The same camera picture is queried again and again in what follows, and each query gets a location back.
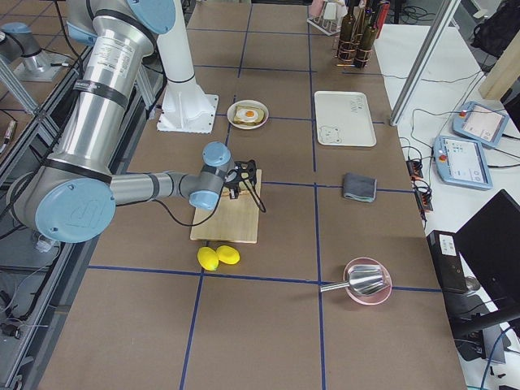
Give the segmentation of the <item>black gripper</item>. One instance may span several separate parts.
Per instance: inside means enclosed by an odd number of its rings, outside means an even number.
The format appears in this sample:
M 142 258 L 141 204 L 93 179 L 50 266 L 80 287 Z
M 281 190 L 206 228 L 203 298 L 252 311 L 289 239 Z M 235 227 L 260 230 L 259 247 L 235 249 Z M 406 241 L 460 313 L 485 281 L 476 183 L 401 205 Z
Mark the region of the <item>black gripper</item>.
M 225 181 L 225 188 L 240 189 L 242 181 L 243 181 L 242 174 L 238 170 L 231 170 L 227 174 L 227 179 Z

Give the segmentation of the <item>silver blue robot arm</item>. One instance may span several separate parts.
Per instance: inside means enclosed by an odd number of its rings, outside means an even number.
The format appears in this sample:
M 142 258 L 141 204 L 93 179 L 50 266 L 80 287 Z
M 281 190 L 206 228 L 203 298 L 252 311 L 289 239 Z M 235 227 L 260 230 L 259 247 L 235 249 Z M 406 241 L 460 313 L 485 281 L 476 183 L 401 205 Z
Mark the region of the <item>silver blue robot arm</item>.
M 111 223 L 119 205 L 182 197 L 214 210 L 235 166 L 229 149 L 214 141 L 196 175 L 111 173 L 108 164 L 142 60 L 159 54 L 167 78 L 159 127 L 209 132 L 218 98 L 197 84 L 178 1 L 70 1 L 67 27 L 92 52 L 73 87 L 75 106 L 62 137 L 40 167 L 9 189 L 9 214 L 43 236 L 88 241 Z

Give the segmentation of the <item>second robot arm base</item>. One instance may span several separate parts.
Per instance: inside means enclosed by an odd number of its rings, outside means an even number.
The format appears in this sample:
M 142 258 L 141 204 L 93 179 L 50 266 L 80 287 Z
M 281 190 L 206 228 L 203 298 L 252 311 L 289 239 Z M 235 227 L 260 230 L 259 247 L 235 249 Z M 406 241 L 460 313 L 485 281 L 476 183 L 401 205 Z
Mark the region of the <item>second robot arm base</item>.
M 59 70 L 68 65 L 64 55 L 45 52 L 27 24 L 4 24 L 1 26 L 1 61 L 10 66 L 19 59 L 21 63 L 14 73 L 22 81 L 51 82 Z

